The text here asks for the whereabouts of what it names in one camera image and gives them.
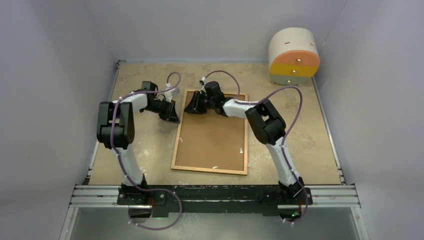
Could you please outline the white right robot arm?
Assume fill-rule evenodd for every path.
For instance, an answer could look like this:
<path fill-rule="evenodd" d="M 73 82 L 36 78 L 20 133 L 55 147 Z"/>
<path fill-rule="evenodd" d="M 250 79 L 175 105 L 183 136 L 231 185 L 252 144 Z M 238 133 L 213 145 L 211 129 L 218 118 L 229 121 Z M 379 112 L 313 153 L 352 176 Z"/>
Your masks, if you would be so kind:
<path fill-rule="evenodd" d="M 194 92 L 183 111 L 203 115 L 209 109 L 224 117 L 238 117 L 248 121 L 256 139 L 270 152 L 284 202 L 292 204 L 300 198 L 301 193 L 305 196 L 308 194 L 286 145 L 291 129 L 268 97 L 260 101 L 239 101 L 236 97 L 225 96 L 219 83 L 211 81 Z"/>

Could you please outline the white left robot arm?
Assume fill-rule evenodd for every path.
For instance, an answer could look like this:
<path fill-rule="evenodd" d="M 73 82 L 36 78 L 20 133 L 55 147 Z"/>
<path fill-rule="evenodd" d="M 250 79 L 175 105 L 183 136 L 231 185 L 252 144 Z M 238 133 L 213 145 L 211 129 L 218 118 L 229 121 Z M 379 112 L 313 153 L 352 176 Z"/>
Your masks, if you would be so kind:
<path fill-rule="evenodd" d="M 166 122 L 179 123 L 176 102 L 172 99 L 179 92 L 178 86 L 166 83 L 164 90 L 151 81 L 144 81 L 141 88 L 120 97 L 116 101 L 103 101 L 98 107 L 96 138 L 112 151 L 118 161 L 122 184 L 118 203 L 134 201 L 138 205 L 154 197 L 148 188 L 144 173 L 138 167 L 132 143 L 135 139 L 136 113 L 144 111 L 158 114 Z"/>

